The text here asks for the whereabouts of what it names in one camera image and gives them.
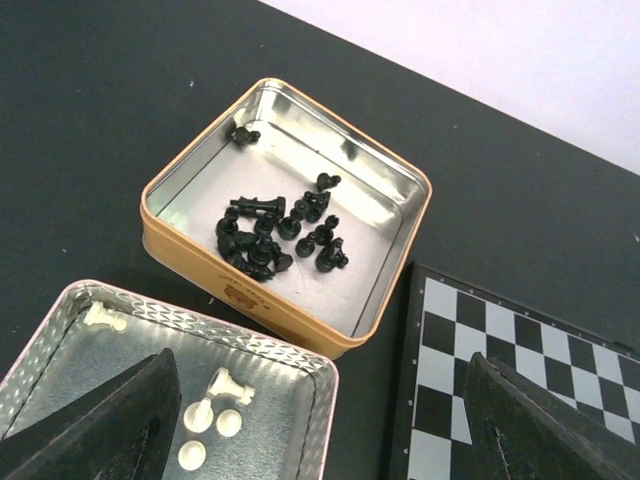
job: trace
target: metal container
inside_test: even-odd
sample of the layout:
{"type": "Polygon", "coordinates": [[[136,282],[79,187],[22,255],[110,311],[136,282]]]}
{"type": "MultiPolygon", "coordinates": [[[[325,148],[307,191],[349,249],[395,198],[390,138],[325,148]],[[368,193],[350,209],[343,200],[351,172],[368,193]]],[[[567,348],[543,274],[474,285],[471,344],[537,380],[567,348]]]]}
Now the metal container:
{"type": "Polygon", "coordinates": [[[167,479],[320,479],[338,386],[333,363],[317,354],[220,320],[92,280],[67,287],[0,383],[0,438],[79,398],[148,355],[174,352],[183,394],[167,479]],[[118,332],[86,325],[92,302],[126,322],[118,332]],[[214,412],[237,409],[242,430],[224,438],[182,424],[185,408],[203,398],[214,372],[226,367],[255,388],[248,406],[214,398],[214,412]],[[178,449],[207,447],[195,472],[178,465],[178,449]]]}
{"type": "MultiPolygon", "coordinates": [[[[159,262],[283,338],[336,358],[375,333],[430,197],[421,171],[290,85],[264,79],[146,186],[140,211],[145,247],[159,262]],[[259,141],[229,141],[239,125],[259,131],[259,141]],[[295,263],[267,283],[221,258],[215,227],[231,199],[284,196],[288,210],[322,172],[342,177],[327,214],[340,218],[346,268],[320,273],[315,254],[297,257],[297,239],[277,234],[295,263]]],[[[248,220],[239,224],[251,231],[248,220]]],[[[298,239],[316,226],[303,222],[298,239]]]]}

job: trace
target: pile of black chess pieces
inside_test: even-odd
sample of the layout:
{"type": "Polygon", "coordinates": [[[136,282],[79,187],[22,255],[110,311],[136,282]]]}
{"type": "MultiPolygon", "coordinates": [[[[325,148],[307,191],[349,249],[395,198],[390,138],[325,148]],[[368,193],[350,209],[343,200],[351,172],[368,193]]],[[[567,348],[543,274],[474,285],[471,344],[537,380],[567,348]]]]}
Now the pile of black chess pieces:
{"type": "MultiPolygon", "coordinates": [[[[245,197],[231,200],[224,218],[216,225],[218,252],[227,263],[254,280],[264,282],[272,279],[276,273],[284,272],[293,265],[293,257],[282,251],[273,240],[272,232],[275,230],[282,240],[291,241],[300,234],[302,221],[317,223],[329,207],[331,192],[328,190],[336,187],[340,181],[338,175],[318,175],[317,193],[305,192],[301,199],[296,200],[287,217],[284,197],[268,201],[245,197]],[[239,229],[240,217],[257,219],[253,232],[239,229]]],[[[315,262],[318,271],[328,273],[335,267],[344,268],[349,263],[342,251],[344,241],[339,237],[334,238],[333,232],[339,223],[338,217],[329,215],[322,225],[298,240],[296,254],[307,258],[315,251],[316,245],[320,245],[323,248],[315,262]]]]}

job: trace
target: chessboard frame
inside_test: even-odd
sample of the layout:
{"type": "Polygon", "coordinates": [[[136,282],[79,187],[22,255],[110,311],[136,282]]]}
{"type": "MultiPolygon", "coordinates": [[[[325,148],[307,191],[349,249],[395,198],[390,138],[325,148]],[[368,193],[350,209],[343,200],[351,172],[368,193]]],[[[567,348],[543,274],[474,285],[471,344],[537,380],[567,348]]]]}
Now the chessboard frame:
{"type": "Polygon", "coordinates": [[[391,394],[390,427],[388,439],[382,458],[381,478],[389,480],[404,480],[409,472],[409,446],[411,443],[411,431],[413,423],[413,402],[418,373],[418,352],[422,344],[422,322],[424,313],[424,286],[427,278],[432,278],[446,283],[463,292],[479,297],[485,301],[501,305],[525,317],[531,317],[541,323],[546,323],[567,333],[575,335],[592,343],[597,343],[615,351],[620,355],[640,361],[640,355],[631,347],[620,342],[611,341],[593,332],[578,328],[566,321],[541,313],[535,309],[523,306],[500,295],[487,291],[481,287],[463,282],[448,274],[423,264],[413,262],[407,268],[410,275],[408,292],[408,306],[406,309],[406,322],[400,327],[399,351],[396,357],[397,374],[395,388],[391,394]]]}

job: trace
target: metal tin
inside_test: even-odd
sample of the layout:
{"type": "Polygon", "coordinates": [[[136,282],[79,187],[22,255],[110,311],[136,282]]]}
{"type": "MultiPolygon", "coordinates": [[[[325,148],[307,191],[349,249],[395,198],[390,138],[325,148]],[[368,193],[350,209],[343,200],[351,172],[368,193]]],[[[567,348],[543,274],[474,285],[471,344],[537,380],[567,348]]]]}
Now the metal tin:
{"type": "MultiPolygon", "coordinates": [[[[265,79],[147,185],[140,209],[145,247],[159,262],[287,340],[335,358],[376,331],[430,197],[418,169],[290,85],[265,79]],[[228,137],[234,125],[259,131],[259,141],[238,148],[228,137]],[[327,214],[340,218],[346,268],[323,274],[315,254],[295,255],[297,239],[317,226],[306,222],[294,241],[275,235],[296,261],[267,283],[222,260],[215,227],[231,199],[284,196],[288,210],[322,172],[342,177],[327,214]]],[[[247,220],[239,225],[251,229],[247,220]]]]}
{"type": "Polygon", "coordinates": [[[0,383],[0,438],[18,432],[163,348],[174,352],[183,394],[164,478],[320,479],[338,385],[333,363],[317,354],[235,325],[92,280],[67,287],[0,383]],[[126,329],[86,325],[94,301],[126,329]],[[219,367],[255,388],[248,406],[214,398],[214,412],[238,410],[242,430],[224,438],[182,424],[219,367]],[[195,472],[178,465],[181,445],[207,447],[195,472]]]}

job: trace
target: black square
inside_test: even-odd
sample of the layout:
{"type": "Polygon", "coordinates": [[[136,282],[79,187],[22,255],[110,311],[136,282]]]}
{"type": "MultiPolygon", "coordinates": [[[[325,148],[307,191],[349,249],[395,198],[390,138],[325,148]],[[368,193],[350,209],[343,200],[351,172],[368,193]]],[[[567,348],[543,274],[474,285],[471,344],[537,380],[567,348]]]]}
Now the black square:
{"type": "Polygon", "coordinates": [[[581,413],[589,417],[594,422],[604,425],[604,412],[602,410],[582,402],[576,402],[576,404],[578,405],[578,410],[581,413]]]}
{"type": "Polygon", "coordinates": [[[600,393],[602,394],[602,406],[607,412],[615,413],[624,418],[629,418],[627,399],[624,395],[624,387],[613,383],[606,378],[598,378],[600,381],[600,393]]]}
{"type": "Polygon", "coordinates": [[[619,355],[618,358],[620,360],[620,369],[622,370],[622,383],[640,392],[640,363],[622,355],[619,355]]]}
{"type": "Polygon", "coordinates": [[[485,302],[458,292],[456,322],[484,332],[486,331],[487,323],[486,311],[485,302]]]}
{"type": "Polygon", "coordinates": [[[424,312],[423,322],[422,345],[453,355],[456,339],[455,322],[429,312],[424,312]]]}
{"type": "Polygon", "coordinates": [[[477,477],[473,460],[473,447],[451,440],[451,480],[472,480],[477,477]]]}
{"type": "Polygon", "coordinates": [[[544,357],[544,370],[547,374],[547,389],[565,397],[574,398],[571,367],[553,358],[544,357]]]}
{"type": "Polygon", "coordinates": [[[516,346],[500,338],[487,335],[487,358],[495,358],[505,365],[516,368],[516,346]]]}
{"type": "Polygon", "coordinates": [[[414,427],[417,430],[450,439],[452,403],[451,395],[418,385],[414,427]]]}
{"type": "Polygon", "coordinates": [[[469,362],[456,358],[453,363],[453,394],[464,397],[464,382],[467,380],[469,362]]]}
{"type": "Polygon", "coordinates": [[[569,353],[571,365],[580,367],[591,373],[596,372],[596,359],[593,356],[593,345],[569,335],[569,353]]]}
{"type": "Polygon", "coordinates": [[[516,344],[542,353],[540,324],[522,315],[516,315],[516,344]]]}
{"type": "Polygon", "coordinates": [[[631,428],[633,429],[633,436],[636,439],[636,445],[640,447],[640,423],[631,422],[631,428]]]}

